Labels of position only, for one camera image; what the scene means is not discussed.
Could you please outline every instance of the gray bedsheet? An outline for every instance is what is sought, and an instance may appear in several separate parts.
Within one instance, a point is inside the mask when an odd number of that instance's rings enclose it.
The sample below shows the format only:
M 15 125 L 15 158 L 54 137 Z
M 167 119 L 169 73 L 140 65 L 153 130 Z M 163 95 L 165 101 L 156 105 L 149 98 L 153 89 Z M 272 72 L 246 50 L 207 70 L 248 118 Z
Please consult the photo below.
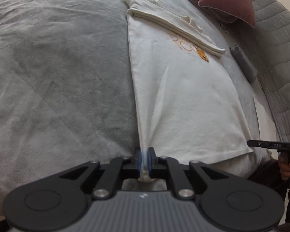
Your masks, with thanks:
M 161 1 L 228 49 L 218 24 L 188 0 Z M 0 0 L 0 213 L 19 185 L 93 158 L 132 155 L 138 132 L 127 8 L 123 0 Z M 229 51 L 222 63 L 258 138 L 253 90 Z M 217 166 L 246 177 L 265 158 L 257 150 Z

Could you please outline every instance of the gray gripper base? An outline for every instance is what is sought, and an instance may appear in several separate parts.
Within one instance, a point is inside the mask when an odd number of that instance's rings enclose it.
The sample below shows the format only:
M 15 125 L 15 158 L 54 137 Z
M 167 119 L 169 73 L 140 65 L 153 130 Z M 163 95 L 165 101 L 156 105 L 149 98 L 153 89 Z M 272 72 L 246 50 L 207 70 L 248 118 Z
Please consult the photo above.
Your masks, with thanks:
M 112 199 L 95 201 L 83 218 L 60 232 L 222 231 L 205 220 L 193 202 L 177 200 L 170 191 L 118 191 Z

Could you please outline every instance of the bed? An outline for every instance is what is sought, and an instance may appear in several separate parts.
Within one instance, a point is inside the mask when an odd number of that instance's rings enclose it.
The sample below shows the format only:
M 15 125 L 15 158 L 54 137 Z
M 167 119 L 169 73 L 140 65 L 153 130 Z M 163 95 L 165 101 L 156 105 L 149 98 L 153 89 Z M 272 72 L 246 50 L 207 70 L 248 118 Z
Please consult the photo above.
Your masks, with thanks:
M 279 140 L 290 141 L 290 12 L 276 0 L 252 1 L 256 27 L 237 21 L 230 30 L 258 69 Z
M 222 65 L 258 139 L 255 92 L 229 52 L 230 36 L 188 0 L 160 1 L 227 50 Z M 139 145 L 127 8 L 124 0 L 0 0 L 0 214 L 17 186 L 91 159 L 131 156 Z M 216 166 L 248 177 L 269 158 L 256 148 Z

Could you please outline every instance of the metal screw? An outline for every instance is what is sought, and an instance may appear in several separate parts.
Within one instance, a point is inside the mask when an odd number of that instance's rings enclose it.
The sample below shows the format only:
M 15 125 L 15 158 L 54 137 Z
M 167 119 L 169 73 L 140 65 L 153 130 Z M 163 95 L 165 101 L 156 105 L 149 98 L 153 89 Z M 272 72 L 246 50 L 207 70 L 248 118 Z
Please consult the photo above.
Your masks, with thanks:
M 181 189 L 178 191 L 178 195 L 180 197 L 191 197 L 193 196 L 194 192 L 191 189 Z
M 105 189 L 97 189 L 93 192 L 96 197 L 104 198 L 109 195 L 109 192 Z

